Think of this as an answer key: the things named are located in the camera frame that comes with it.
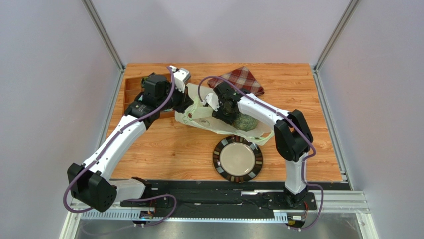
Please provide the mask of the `translucent avocado print plastic bag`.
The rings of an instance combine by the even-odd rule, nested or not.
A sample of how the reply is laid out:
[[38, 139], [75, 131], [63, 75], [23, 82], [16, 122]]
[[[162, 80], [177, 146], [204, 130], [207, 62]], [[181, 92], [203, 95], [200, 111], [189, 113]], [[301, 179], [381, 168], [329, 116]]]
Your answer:
[[204, 107], [198, 97], [198, 86], [187, 84], [188, 95], [193, 104], [186, 108], [184, 113], [175, 112], [175, 120], [187, 126], [212, 131], [223, 135], [237, 135], [259, 146], [265, 145], [273, 136], [274, 132], [264, 123], [258, 122], [251, 131], [242, 131], [212, 116], [213, 109]]

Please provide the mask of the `green netted fake melon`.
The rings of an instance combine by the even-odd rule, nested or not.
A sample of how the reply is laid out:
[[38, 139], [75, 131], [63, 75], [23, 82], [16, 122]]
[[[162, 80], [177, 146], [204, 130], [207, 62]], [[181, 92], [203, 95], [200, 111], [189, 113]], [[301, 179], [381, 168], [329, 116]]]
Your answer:
[[247, 115], [247, 114], [243, 114], [240, 113], [237, 115], [237, 117], [235, 118], [232, 126], [234, 128], [236, 128], [237, 130], [241, 130], [241, 131], [251, 131], [256, 129], [258, 125], [258, 120], [255, 119], [254, 117]]

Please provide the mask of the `dark rimmed ceramic plate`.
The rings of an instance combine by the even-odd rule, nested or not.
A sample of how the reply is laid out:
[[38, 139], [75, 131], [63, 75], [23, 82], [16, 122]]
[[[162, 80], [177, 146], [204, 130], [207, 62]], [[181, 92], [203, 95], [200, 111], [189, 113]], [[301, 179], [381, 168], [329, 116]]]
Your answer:
[[216, 172], [232, 183], [244, 183], [256, 178], [263, 167], [260, 147], [241, 136], [228, 136], [214, 148], [212, 163]]

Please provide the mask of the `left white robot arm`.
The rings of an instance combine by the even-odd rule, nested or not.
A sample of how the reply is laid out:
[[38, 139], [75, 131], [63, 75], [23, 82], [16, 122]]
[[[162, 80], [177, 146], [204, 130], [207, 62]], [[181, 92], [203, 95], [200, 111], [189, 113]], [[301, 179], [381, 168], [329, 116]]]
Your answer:
[[113, 203], [142, 198], [147, 181], [132, 177], [128, 180], [112, 181], [116, 166], [164, 110], [179, 113], [193, 104], [188, 95], [191, 74], [183, 69], [164, 75], [150, 74], [143, 80], [143, 91], [126, 108], [121, 120], [99, 149], [82, 164], [73, 163], [67, 171], [70, 185], [66, 194], [88, 205], [88, 209], [99, 212], [108, 210]]

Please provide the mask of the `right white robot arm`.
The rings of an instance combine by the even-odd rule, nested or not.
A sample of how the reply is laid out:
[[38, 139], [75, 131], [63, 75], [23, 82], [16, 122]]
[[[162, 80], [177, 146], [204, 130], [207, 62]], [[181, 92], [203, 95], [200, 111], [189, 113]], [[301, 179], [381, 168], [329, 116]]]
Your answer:
[[218, 84], [213, 95], [218, 100], [217, 109], [212, 114], [215, 118], [232, 124], [237, 116], [245, 114], [272, 129], [276, 149], [285, 160], [286, 190], [293, 195], [305, 191], [304, 161], [312, 149], [313, 137], [303, 113], [279, 109], [227, 82]]

